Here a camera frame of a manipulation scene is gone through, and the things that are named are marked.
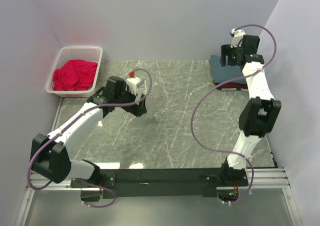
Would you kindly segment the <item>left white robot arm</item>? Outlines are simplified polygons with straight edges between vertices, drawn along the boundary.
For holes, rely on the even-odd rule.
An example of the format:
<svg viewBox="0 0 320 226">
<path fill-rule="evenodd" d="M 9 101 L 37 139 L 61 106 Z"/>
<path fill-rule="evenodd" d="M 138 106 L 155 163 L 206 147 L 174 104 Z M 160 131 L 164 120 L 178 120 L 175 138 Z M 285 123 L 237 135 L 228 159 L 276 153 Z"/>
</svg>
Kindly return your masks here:
<svg viewBox="0 0 320 226">
<path fill-rule="evenodd" d="M 145 95 L 141 95 L 141 101 L 136 102 L 137 91 L 142 83 L 136 76 L 128 79 L 109 77 L 106 85 L 90 96 L 63 125 L 47 135 L 38 134 L 34 137 L 30 170 L 54 183 L 65 179 L 82 179 L 88 187 L 96 186 L 102 180 L 99 166 L 88 160 L 72 160 L 70 153 L 85 133 L 115 108 L 122 108 L 137 117 L 145 114 Z"/>
</svg>

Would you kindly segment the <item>blue-grey t-shirt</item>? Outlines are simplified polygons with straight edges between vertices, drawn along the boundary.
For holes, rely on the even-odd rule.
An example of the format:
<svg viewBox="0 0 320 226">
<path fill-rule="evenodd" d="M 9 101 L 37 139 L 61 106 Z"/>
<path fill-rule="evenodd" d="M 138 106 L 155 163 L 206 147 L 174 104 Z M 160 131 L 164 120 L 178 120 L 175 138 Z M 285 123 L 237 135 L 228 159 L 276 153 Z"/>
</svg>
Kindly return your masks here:
<svg viewBox="0 0 320 226">
<path fill-rule="evenodd" d="M 221 83 L 230 79 L 233 79 L 232 83 L 246 85 L 246 79 L 242 78 L 235 80 L 235 78 L 243 77 L 241 68 L 239 66 L 221 66 L 220 56 L 211 55 L 208 60 L 210 66 L 210 72 L 213 83 Z"/>
</svg>

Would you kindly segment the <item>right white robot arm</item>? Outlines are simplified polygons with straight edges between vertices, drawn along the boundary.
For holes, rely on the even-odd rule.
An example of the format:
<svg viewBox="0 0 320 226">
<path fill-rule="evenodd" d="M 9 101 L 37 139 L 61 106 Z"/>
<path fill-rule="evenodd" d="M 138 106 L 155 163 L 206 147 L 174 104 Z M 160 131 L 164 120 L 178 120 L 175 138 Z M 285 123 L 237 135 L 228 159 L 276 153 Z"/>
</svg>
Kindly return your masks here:
<svg viewBox="0 0 320 226">
<path fill-rule="evenodd" d="M 238 126 L 240 134 L 233 154 L 227 157 L 227 168 L 220 172 L 222 184 L 230 186 L 237 180 L 234 170 L 247 166 L 247 159 L 261 139 L 274 127 L 282 104 L 272 95 L 265 75 L 265 61 L 257 54 L 260 38 L 247 35 L 243 30 L 231 33 L 231 44 L 221 46 L 222 66 L 239 66 L 245 77 L 249 101 L 240 114 Z"/>
</svg>

